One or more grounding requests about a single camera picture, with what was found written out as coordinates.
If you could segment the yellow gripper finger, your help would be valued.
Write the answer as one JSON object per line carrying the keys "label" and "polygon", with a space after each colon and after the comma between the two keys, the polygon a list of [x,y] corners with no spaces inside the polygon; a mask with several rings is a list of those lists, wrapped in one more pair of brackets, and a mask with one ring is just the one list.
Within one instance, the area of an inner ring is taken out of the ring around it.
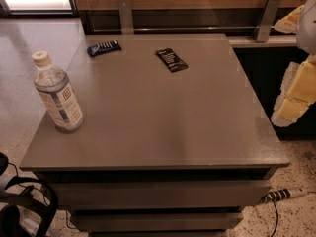
{"label": "yellow gripper finger", "polygon": [[291,11],[287,16],[278,20],[274,25],[274,29],[285,34],[296,34],[300,14],[303,8],[304,6],[301,5]]}
{"label": "yellow gripper finger", "polygon": [[316,57],[298,64],[290,62],[280,85],[271,122],[278,127],[296,123],[316,102]]}

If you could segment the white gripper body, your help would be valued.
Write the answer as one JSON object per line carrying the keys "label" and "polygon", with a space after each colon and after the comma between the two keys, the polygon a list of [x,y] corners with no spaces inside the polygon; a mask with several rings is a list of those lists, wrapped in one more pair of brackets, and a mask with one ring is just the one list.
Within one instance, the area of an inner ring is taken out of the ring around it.
{"label": "white gripper body", "polygon": [[308,54],[316,53],[316,0],[307,0],[300,13],[297,45]]}

